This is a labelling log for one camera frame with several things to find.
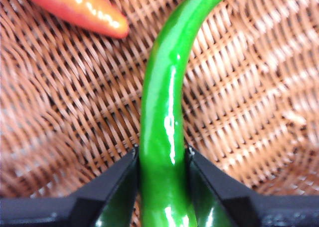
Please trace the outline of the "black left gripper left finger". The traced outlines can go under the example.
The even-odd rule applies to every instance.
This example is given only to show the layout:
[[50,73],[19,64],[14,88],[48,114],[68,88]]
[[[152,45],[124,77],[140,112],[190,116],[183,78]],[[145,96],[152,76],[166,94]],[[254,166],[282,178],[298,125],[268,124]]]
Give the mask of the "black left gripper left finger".
[[138,192],[139,147],[75,192],[57,198],[4,198],[2,227],[128,227]]

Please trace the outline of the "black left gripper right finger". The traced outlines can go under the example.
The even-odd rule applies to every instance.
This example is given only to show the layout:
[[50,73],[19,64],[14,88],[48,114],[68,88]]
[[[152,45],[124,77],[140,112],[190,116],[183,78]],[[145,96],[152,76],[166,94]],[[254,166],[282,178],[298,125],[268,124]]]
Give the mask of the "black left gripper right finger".
[[266,196],[222,172],[191,146],[190,194],[200,227],[317,227],[318,196]]

